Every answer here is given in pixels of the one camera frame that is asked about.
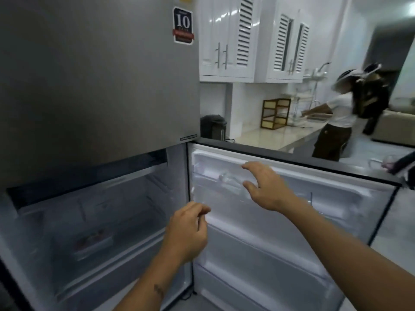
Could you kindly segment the grey refrigerator door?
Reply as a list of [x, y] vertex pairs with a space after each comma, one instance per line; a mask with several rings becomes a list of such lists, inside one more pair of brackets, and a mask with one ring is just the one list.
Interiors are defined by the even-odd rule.
[[195, 292], [222, 311], [338, 311], [344, 294], [299, 230], [260, 208], [241, 165], [258, 161], [341, 230], [371, 245], [401, 180], [383, 171], [320, 162], [240, 144], [188, 144], [189, 190], [206, 215], [209, 242], [193, 262]]

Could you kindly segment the black electric thermo pot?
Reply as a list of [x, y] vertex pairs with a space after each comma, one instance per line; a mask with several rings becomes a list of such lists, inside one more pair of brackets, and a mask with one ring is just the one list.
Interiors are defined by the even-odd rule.
[[200, 119], [200, 137], [226, 140], [227, 121], [220, 115], [206, 115]]

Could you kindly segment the metal dish rack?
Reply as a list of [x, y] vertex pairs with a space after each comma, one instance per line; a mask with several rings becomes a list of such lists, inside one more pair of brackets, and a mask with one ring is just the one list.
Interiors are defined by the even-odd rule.
[[321, 102], [316, 99], [316, 89], [304, 87], [301, 84], [291, 84], [288, 86], [286, 95], [291, 100], [288, 114], [288, 126], [303, 127], [306, 125], [306, 118], [303, 117], [302, 113], [321, 104]]

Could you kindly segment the white louvred wall cabinet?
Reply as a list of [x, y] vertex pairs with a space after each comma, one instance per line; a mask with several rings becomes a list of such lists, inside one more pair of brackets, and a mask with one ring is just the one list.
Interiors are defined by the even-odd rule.
[[203, 83], [253, 83], [262, 0], [196, 0]]
[[301, 83], [312, 17], [294, 0], [262, 0], [255, 83]]

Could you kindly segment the small wooden shelf rack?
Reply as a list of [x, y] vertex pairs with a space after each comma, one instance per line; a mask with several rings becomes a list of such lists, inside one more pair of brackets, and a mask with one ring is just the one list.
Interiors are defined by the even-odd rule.
[[290, 107], [288, 98], [263, 100], [260, 128], [277, 130], [287, 126]]

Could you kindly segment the white handled object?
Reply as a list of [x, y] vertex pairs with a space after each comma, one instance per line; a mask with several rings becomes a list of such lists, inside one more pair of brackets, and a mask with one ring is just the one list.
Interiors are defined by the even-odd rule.
[[372, 170], [383, 170], [383, 171], [389, 171], [392, 169], [396, 162], [396, 158], [394, 156], [385, 156], [382, 159], [379, 158], [371, 158], [368, 161], [368, 166]]

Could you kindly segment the person's left forearm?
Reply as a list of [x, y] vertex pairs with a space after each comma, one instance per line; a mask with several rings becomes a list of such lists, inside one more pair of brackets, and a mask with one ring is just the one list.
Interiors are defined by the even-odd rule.
[[196, 255], [195, 251], [161, 249], [113, 311], [160, 311], [165, 294], [179, 268]]

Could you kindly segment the person's right hand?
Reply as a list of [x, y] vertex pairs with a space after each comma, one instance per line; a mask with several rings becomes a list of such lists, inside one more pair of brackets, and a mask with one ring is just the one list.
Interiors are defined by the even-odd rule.
[[241, 167], [252, 173], [257, 181], [255, 185], [262, 189], [263, 199], [253, 201], [263, 209], [285, 214], [298, 202], [298, 197], [268, 165], [250, 161]]

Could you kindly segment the person's right forearm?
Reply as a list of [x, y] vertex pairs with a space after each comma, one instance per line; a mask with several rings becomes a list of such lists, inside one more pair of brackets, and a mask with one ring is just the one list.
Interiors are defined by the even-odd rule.
[[356, 311], [415, 311], [415, 276], [294, 197], [280, 212], [301, 232]]

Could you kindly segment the beige sofa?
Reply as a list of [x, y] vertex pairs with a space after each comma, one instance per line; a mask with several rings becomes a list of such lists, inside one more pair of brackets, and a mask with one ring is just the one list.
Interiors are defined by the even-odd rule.
[[372, 141], [415, 148], [415, 97], [391, 100], [370, 138]]

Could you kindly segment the white kitchen counter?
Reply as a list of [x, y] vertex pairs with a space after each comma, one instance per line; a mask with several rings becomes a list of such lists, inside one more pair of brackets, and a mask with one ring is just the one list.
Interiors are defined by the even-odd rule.
[[226, 141], [247, 146], [293, 153], [300, 146], [313, 146], [326, 122], [299, 119], [293, 125], [276, 130], [263, 129], [259, 125], [242, 125], [226, 136]]

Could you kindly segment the person's left hand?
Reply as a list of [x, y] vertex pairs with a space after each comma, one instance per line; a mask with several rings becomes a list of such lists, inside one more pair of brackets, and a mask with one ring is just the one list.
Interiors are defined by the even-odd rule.
[[195, 259], [208, 242], [207, 234], [184, 234], [180, 228], [180, 209], [170, 218], [161, 253], [169, 261], [183, 265]]

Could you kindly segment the grey refrigerator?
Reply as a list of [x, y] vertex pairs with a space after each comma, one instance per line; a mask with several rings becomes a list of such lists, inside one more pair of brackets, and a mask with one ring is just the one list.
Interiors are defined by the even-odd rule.
[[[0, 0], [0, 286], [19, 311], [117, 304], [189, 201], [199, 120], [196, 0]], [[74, 260], [100, 229], [113, 245]]]

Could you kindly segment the clear food container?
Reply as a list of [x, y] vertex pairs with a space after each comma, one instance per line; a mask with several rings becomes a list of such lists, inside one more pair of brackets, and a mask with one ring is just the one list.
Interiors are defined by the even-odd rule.
[[113, 245], [114, 234], [106, 229], [93, 231], [87, 235], [78, 237], [71, 246], [71, 256], [76, 261], [81, 261], [99, 251]]

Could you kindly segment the dark warranty sticker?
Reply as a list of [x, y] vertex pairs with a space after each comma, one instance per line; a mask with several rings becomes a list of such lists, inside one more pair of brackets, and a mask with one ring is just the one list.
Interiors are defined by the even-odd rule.
[[173, 8], [173, 40], [175, 43], [191, 46], [195, 40], [193, 12], [175, 6]]

